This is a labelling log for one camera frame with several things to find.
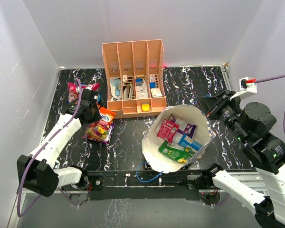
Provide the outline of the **purple snack packet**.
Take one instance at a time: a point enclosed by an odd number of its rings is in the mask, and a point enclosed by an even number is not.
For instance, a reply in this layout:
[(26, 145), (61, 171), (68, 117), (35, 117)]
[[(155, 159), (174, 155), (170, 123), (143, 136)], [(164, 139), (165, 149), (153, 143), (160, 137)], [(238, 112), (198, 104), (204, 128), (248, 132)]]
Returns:
[(173, 114), (169, 116), (169, 121), (177, 124), (179, 126), (177, 132), (181, 133), (182, 135), (187, 135), (190, 138), (193, 138), (195, 131), (197, 130), (198, 126), (195, 124), (187, 123), (186, 121), (176, 118)]

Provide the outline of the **white red small box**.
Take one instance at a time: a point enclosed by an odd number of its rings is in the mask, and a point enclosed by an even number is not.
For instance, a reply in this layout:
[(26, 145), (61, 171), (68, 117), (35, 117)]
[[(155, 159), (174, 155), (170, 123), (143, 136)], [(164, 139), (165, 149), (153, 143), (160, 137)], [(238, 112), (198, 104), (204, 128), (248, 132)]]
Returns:
[(158, 87), (157, 88), (151, 88), (150, 91), (151, 91), (152, 98), (163, 97), (163, 95), (162, 95), (162, 93)]

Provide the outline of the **pink red snack packet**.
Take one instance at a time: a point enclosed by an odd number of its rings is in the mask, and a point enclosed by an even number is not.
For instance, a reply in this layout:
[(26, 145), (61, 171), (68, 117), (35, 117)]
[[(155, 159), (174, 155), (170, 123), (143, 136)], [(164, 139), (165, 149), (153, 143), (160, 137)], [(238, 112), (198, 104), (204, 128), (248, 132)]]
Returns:
[[(82, 84), (82, 89), (84, 88), (88, 88), (88, 89), (91, 89), (93, 91), (97, 91), (98, 92), (98, 89), (100, 87), (100, 83), (94, 83), (94, 84)], [(75, 100), (75, 104), (78, 103), (78, 98), (79, 98), (79, 87), (76, 86), (76, 84), (74, 83), (68, 83), (68, 103), (70, 102), (73, 102)], [(101, 101), (101, 94), (98, 92), (98, 103), (100, 103)]]

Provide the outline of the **yellow orange sticky notes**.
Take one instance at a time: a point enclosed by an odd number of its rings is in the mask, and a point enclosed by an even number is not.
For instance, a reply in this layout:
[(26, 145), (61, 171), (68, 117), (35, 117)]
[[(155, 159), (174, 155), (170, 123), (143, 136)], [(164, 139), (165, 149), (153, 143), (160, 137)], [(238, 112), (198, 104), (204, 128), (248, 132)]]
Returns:
[(150, 110), (150, 104), (149, 103), (142, 103), (141, 109), (143, 112), (148, 112)]

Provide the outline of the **blue snack packet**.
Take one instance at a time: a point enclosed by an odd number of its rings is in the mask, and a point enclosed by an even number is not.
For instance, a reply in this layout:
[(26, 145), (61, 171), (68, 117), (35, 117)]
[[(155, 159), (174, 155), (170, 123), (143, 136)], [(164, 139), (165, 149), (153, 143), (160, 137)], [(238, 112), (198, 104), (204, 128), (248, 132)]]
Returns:
[(78, 84), (68, 83), (68, 100), (70, 107), (96, 108), (101, 101), (101, 94), (98, 92), (100, 84)]

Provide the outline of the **light blue tape dispenser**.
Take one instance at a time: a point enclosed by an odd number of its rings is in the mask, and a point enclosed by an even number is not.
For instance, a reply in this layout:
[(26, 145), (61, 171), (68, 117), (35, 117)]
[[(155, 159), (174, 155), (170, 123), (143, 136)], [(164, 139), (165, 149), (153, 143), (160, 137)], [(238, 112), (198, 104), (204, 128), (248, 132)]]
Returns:
[(119, 78), (110, 79), (111, 95), (115, 99), (121, 99), (121, 80)]

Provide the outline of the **orange Fox's candy bag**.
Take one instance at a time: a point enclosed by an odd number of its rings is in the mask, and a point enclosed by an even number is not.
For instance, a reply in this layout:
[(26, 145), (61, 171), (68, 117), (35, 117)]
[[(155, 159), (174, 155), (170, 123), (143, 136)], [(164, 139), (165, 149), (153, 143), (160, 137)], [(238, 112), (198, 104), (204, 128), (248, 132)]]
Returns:
[(85, 138), (104, 142), (109, 135), (110, 129), (113, 128), (112, 124), (116, 113), (104, 107), (99, 109), (99, 113), (101, 117), (100, 120), (89, 125), (85, 132)]

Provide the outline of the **small pink snack packet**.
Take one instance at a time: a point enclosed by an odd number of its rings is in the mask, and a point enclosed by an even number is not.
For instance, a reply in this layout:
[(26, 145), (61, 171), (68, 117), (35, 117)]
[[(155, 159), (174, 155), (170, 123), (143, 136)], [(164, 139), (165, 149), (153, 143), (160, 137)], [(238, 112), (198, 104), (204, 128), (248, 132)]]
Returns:
[(157, 133), (157, 137), (171, 143), (179, 127), (178, 124), (168, 119), (164, 119)]

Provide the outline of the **green snack packet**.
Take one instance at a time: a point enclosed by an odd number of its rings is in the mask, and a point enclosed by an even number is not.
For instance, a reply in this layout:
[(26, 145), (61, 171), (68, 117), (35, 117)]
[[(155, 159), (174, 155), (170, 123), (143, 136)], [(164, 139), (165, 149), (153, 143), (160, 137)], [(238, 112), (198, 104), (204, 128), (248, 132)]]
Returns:
[(174, 142), (167, 141), (165, 141), (159, 147), (159, 152), (178, 163), (187, 163), (191, 158), (193, 158), (193, 155), (195, 154), (194, 151), (191, 151)]

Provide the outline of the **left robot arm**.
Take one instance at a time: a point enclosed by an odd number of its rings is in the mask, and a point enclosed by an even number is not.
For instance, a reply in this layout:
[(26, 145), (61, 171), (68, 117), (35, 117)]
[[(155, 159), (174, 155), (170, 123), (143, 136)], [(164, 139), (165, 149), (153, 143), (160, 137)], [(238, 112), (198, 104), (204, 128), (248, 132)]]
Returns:
[(59, 187), (73, 184), (82, 190), (88, 186), (85, 171), (77, 166), (55, 169), (55, 162), (72, 136), (84, 124), (100, 120), (96, 91), (82, 89), (77, 100), (69, 102), (58, 122), (29, 155), (17, 160), (19, 183), (22, 187), (45, 197), (51, 196)]

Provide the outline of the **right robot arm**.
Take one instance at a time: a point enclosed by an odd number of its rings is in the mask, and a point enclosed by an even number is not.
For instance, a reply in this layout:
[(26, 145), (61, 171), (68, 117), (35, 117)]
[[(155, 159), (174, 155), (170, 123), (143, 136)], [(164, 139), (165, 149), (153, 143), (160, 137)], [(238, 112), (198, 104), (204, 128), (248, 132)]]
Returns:
[(240, 108), (240, 97), (225, 90), (212, 97), (198, 97), (205, 116), (220, 120), (244, 148), (242, 152), (261, 176), (268, 195), (263, 195), (212, 164), (198, 177), (209, 189), (217, 187), (236, 198), (263, 228), (285, 228), (285, 143), (270, 130), (276, 118), (259, 102)]

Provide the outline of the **blue checkered paper bag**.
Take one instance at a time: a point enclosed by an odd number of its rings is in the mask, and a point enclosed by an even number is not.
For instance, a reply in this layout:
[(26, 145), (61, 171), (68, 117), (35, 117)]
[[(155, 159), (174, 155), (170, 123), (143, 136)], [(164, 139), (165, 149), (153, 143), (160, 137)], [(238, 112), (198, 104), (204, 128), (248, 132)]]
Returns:
[[(193, 134), (193, 141), (200, 145), (200, 149), (193, 150), (194, 154), (192, 158), (187, 159), (186, 162), (173, 161), (167, 155), (159, 151), (159, 147), (164, 143), (164, 140), (158, 137), (157, 133), (164, 119), (168, 119), (170, 115), (174, 115), (188, 124), (197, 126)], [(165, 174), (176, 172), (201, 158), (215, 136), (206, 116), (199, 108), (191, 104), (169, 106), (159, 114), (147, 133), (147, 136), (142, 139), (142, 153), (146, 162), (154, 171)]]

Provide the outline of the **orange desk organizer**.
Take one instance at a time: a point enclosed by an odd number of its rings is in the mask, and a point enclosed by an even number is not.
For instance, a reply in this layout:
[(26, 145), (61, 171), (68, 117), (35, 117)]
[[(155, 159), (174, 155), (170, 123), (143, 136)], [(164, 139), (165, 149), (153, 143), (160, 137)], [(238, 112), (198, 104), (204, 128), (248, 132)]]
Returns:
[[(158, 116), (166, 108), (163, 86), (162, 40), (140, 40), (102, 44), (102, 55), (107, 80), (107, 108), (116, 118)], [(111, 95), (110, 79), (121, 80), (121, 99)], [(141, 78), (142, 86), (135, 80)], [(152, 98), (151, 88), (159, 88), (163, 97)], [(150, 110), (143, 112), (142, 103), (149, 103)]]

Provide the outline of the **purple Fox's candy bag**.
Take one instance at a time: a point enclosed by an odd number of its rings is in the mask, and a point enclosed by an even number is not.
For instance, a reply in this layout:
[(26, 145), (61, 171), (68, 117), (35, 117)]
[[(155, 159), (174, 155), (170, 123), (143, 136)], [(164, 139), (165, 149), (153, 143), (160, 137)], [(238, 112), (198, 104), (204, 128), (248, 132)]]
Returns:
[(99, 142), (108, 145), (114, 127), (115, 127), (114, 123), (110, 124), (108, 129), (105, 129), (103, 126), (99, 124), (92, 123), (87, 127), (85, 134), (82, 136), (82, 138), (93, 142)]

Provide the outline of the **blue eraser block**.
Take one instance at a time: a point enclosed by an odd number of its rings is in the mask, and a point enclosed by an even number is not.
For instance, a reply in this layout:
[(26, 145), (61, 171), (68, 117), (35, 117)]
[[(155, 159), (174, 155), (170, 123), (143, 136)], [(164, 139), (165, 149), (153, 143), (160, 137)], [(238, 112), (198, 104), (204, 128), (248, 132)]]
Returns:
[(135, 80), (135, 84), (136, 84), (136, 86), (142, 86), (143, 85), (143, 80), (141, 78), (137, 78)]

